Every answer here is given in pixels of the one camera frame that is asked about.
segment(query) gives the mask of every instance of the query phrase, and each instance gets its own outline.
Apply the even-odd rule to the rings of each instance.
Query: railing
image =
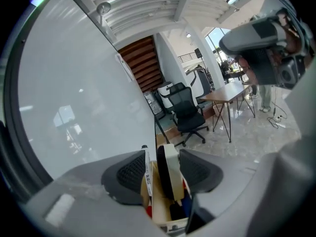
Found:
[[[194,60],[197,59],[197,54],[196,53],[187,53],[181,56],[178,56],[178,59],[181,63],[184,63],[186,61]]]

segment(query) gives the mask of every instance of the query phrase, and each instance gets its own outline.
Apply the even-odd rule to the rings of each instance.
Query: wooden staircase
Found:
[[[125,46],[118,52],[131,68],[142,92],[153,91],[162,83],[162,74],[152,36]]]

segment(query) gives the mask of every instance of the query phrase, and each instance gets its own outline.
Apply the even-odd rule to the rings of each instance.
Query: chair backrest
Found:
[[[174,107],[177,118],[193,116],[198,112],[194,104],[190,87],[185,87],[183,83],[177,83],[170,87],[169,101]]]

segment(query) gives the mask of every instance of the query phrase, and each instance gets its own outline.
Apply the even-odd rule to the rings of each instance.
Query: jeans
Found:
[[[251,88],[252,88],[252,93],[254,95],[257,95],[257,85],[252,85]]]
[[[261,107],[271,109],[271,85],[259,85],[259,92],[262,98]]]

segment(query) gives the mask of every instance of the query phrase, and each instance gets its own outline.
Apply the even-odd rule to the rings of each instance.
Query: office chair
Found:
[[[181,136],[184,133],[189,134],[184,141],[178,143],[176,146],[182,144],[185,147],[186,142],[192,134],[200,137],[202,143],[205,143],[205,138],[200,135],[198,131],[205,128],[209,131],[209,127],[201,126],[205,123],[205,118],[198,112],[198,108],[200,107],[196,107],[194,104],[191,88],[185,87],[183,83],[180,82],[171,86],[169,92],[170,94],[167,97],[172,103],[175,115],[178,118],[178,122],[173,119],[178,131],[181,133]]]

